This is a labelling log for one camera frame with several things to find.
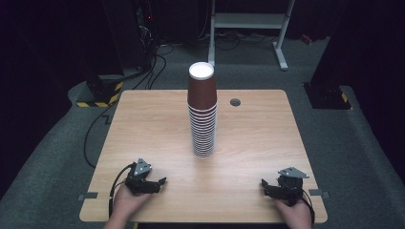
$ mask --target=wooden table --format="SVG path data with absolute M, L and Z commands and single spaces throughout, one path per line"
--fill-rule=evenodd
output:
M 241 105 L 232 106 L 232 98 Z M 309 175 L 306 192 L 318 189 L 285 92 L 218 90 L 216 149 L 209 158 L 192 152 L 186 99 L 184 90 L 122 93 L 88 191 L 98 196 L 84 200 L 83 221 L 108 219 L 113 181 L 139 157 L 152 164 L 148 180 L 167 181 L 132 217 L 137 222 L 281 222 L 261 179 L 277 185 L 278 170 L 289 166 Z M 325 222 L 322 198 L 311 200 L 315 222 Z

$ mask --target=wire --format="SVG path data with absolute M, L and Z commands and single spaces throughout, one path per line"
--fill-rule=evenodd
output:
M 155 67 L 155 64 L 156 64 L 156 60 L 155 60 L 155 63 L 154 63 L 154 65 L 153 65 L 153 67 L 149 70 L 149 73 L 148 73 L 147 75 L 145 75 L 145 76 L 141 79 L 141 81 L 140 81 L 134 88 L 132 88 L 132 90 L 136 89 L 136 88 L 143 82 L 143 80 L 145 80 L 145 78 L 146 78 L 147 76 L 149 76 L 149 74 L 151 74 L 151 72 L 153 71 L 153 68 Z M 90 127 L 89 127 L 89 129 L 87 130 L 87 133 L 86 133 L 86 135 L 85 135 L 85 137 L 84 137 L 84 143 L 83 143 L 83 155 L 84 155 L 84 159 L 86 160 L 86 163 L 87 163 L 90 167 L 92 167 L 92 168 L 96 168 L 96 166 L 95 166 L 92 162 L 90 162 L 90 160 L 89 160 L 89 158 L 88 158 L 88 156 L 87 156 L 87 141 L 88 141 L 88 138 L 89 138 L 90 131 L 92 130 L 92 128 L 93 128 L 93 126 L 96 124 L 96 122 L 97 122 L 102 116 L 104 116 L 104 114 L 107 113 L 111 108 L 113 108 L 114 106 L 116 106 L 116 104 L 118 104 L 118 100 L 117 100 L 113 105 L 111 105 L 110 107 L 108 107 L 107 109 L 105 109 L 101 114 L 99 114 L 98 117 L 95 118 L 95 120 L 94 120 L 94 121 L 92 122 L 92 124 L 90 125 Z
M 114 189 L 116 189 L 119 185 L 123 184 L 124 182 L 125 182 L 125 180 L 123 180 L 122 182 L 118 183 L 118 184 L 114 187 Z
M 152 83 L 151 83 L 151 85 L 149 86 L 149 90 L 152 89 L 153 84 L 154 84 L 155 81 L 158 79 L 158 77 L 159 77 L 159 75 L 161 74 L 161 72 L 163 72 L 163 70 L 166 68 L 166 64 L 167 64 L 167 61 L 166 61 L 166 59 L 165 59 L 163 56 L 157 55 L 157 57 L 160 57 L 160 58 L 164 61 L 164 65 L 163 65 L 163 67 L 161 68 L 161 70 L 158 72 L 158 74 L 155 76 L 155 78 L 152 80 Z
M 96 117 L 96 119 L 92 122 L 92 124 L 90 125 L 89 129 L 87 130 L 86 136 L 84 137 L 84 143 L 83 143 L 83 155 L 84 155 L 84 159 L 86 160 L 87 164 L 90 165 L 93 168 L 96 168 L 96 166 L 90 162 L 89 158 L 87 157 L 87 150 L 86 150 L 86 146 L 87 146 L 87 139 L 89 138 L 89 133 L 92 130 L 93 126 L 95 125 L 96 121 L 101 118 L 106 112 L 108 112 L 112 107 L 114 107 L 117 104 L 117 101 L 111 105 L 110 107 L 108 107 L 107 109 L 105 109 L 101 114 L 98 115 L 98 117 Z
M 119 172 L 116 179 L 114 180 L 113 186 L 111 187 L 111 190 L 110 190 L 110 199 L 108 201 L 108 217 L 110 217 L 113 214 L 114 192 L 116 191 L 116 188 L 119 186 L 119 184 L 117 184 L 117 181 L 121 177 L 122 173 L 125 172 L 125 170 L 132 168 L 133 166 L 137 166 L 137 164 L 135 162 L 133 162 L 132 164 L 125 166 L 125 168 L 123 168 L 121 170 L 121 172 Z
M 215 48 L 222 50 L 222 51 L 231 51 L 236 49 L 240 44 L 252 44 L 252 45 L 260 45 L 260 44 L 265 44 L 265 43 L 269 43 L 272 42 L 275 38 L 277 38 L 276 36 L 263 36 L 263 37 L 251 37 L 251 36 L 245 36 L 245 37 L 240 37 L 237 34 L 231 34 L 231 35 L 218 35 L 219 41 L 223 41 L 223 42 L 235 42 L 236 44 L 231 47 L 231 48 L 222 48 L 218 43 L 215 44 Z M 251 41 L 249 39 L 252 38 L 258 38 L 257 41 Z
M 305 203 L 305 204 L 307 205 L 307 207 L 309 208 L 310 221 L 312 222 L 312 225 L 313 225 L 313 223 L 315 222 L 315 211 L 313 211 L 312 201 L 310 200 L 310 197 L 309 197 L 309 195 L 306 193 L 306 191 L 304 191 L 304 190 L 302 190 L 302 191 L 305 193 L 305 195 L 307 195 L 307 198 L 309 199 L 310 205 L 309 205 L 309 203 L 307 202 L 307 200 L 304 199 L 303 197 L 300 197 L 300 199 L 301 199 L 302 201 L 304 201 L 304 203 Z
M 156 58 L 156 56 L 155 56 L 155 61 L 154 61 L 154 63 L 153 63 L 153 66 L 152 66 L 151 71 L 142 79 L 142 81 L 143 81 L 144 79 L 146 79 L 147 76 L 150 75 L 150 77 L 149 77 L 149 79 L 148 79 L 148 82 L 145 84 L 145 87 L 144 87 L 145 90 L 149 88 L 149 83 L 150 83 L 151 80 L 152 80 L 152 77 L 153 77 L 153 70 L 155 69 L 156 62 L 157 62 L 157 58 Z
M 146 50 L 147 47 L 149 47 L 151 40 L 152 40 L 152 33 L 149 31 L 148 28 L 144 27 L 144 26 L 139 26 L 139 30 L 140 30 L 140 41 L 142 42 L 143 48 Z M 148 43 L 145 44 L 145 40 L 146 40 L 146 36 L 147 34 L 149 35 L 148 37 Z
M 205 32 L 205 28 L 206 28 L 206 22 L 208 21 L 208 14 L 209 14 L 209 4 L 208 4 L 208 0 L 206 0 L 206 14 L 205 14 L 205 22 L 203 23 L 203 28 L 202 28 L 202 32 L 200 33 L 200 35 L 198 36 L 199 39 L 202 37 L 203 33 Z
M 174 49 L 175 49 L 175 46 L 173 45 L 173 44 L 164 44 L 164 45 L 160 45 L 159 47 L 158 47 L 158 49 L 159 48 L 162 48 L 162 47 L 170 47 L 170 48 L 172 48 L 169 52 L 165 52 L 165 53 L 161 53 L 161 54 L 159 54 L 159 55 L 167 55 L 167 54 L 169 54 L 170 52 L 172 52 Z

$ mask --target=stack of paper cups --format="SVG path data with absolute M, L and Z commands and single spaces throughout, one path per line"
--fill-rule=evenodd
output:
M 214 67 L 209 63 L 191 65 L 187 102 L 194 154 L 199 157 L 211 156 L 217 127 L 217 81 Z

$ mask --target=gray carpet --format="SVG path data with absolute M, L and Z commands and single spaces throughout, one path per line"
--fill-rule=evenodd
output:
M 288 62 L 281 72 L 269 43 L 240 44 L 230 51 L 217 49 L 215 74 L 219 89 L 282 89 L 287 92 L 312 170 L 320 189 L 329 192 L 326 223 L 314 228 L 405 228 L 405 188 L 394 172 L 362 114 L 350 87 L 342 87 L 353 109 L 313 110 L 303 82 L 309 82 L 328 40 L 308 46 L 286 40 Z M 232 43 L 218 43 L 221 48 Z M 152 89 L 186 89 L 188 67 L 206 61 L 207 48 L 167 46 L 158 50 L 167 60 Z M 158 58 L 157 75 L 163 66 Z M 141 77 L 124 82 L 131 90 Z M 147 79 L 139 85 L 143 90 Z M 84 83 L 67 96 L 73 106 L 38 144 L 0 203 L 0 228 L 102 228 L 102 222 L 82 222 L 82 202 L 94 169 L 85 161 L 83 143 L 103 108 L 75 106 Z M 112 118 L 116 107 L 106 114 Z M 96 164 L 109 125 L 100 118 L 90 131 L 86 151 Z M 178 224 L 154 225 L 179 228 Z M 272 228 L 271 225 L 205 225 L 208 228 Z

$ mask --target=yellow and black hazard tape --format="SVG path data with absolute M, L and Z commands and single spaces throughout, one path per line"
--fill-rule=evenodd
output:
M 119 96 L 119 91 L 122 88 L 122 82 L 118 83 L 108 101 L 76 101 L 78 107 L 109 107 L 114 105 Z
M 343 98 L 343 101 L 344 101 L 345 103 L 349 102 L 348 97 L 347 97 L 344 93 L 342 93 L 342 98 Z

